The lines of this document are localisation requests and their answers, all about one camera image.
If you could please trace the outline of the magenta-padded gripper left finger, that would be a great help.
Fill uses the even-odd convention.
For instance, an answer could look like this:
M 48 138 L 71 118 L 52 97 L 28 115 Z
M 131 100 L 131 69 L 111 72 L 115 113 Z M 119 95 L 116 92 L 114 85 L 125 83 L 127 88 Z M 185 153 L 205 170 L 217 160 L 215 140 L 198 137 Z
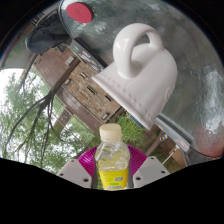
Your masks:
M 70 159 L 57 175 L 78 186 L 96 189 L 98 176 L 94 155 L 97 147 L 93 147 L 84 152 L 78 159 Z

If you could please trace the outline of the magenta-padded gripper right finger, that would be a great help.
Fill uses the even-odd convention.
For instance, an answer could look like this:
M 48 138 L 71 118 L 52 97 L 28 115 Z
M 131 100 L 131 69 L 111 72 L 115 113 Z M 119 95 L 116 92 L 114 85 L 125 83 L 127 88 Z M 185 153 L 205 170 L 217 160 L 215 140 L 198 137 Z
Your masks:
M 169 175 L 167 169 L 155 156 L 146 156 L 139 149 L 129 145 L 130 161 L 128 187 L 140 188 Z

